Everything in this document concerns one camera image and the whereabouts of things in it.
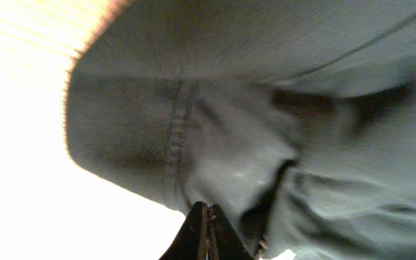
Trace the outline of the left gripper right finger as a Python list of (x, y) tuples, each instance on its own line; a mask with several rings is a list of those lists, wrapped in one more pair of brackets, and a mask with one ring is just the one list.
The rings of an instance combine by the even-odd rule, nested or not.
[(222, 208), (208, 209), (207, 258), (209, 260), (254, 260), (245, 249)]

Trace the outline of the black t-shirt with logo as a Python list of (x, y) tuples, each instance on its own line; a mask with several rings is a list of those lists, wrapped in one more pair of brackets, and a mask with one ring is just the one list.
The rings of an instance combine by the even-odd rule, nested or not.
[(272, 259), (416, 259), (416, 0), (135, 1), (71, 72), (76, 164)]

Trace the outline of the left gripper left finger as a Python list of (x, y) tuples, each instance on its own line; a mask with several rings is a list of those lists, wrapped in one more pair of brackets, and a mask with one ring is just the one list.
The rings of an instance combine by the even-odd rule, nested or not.
[(159, 260), (204, 260), (207, 255), (206, 203), (198, 201), (186, 216), (180, 230)]

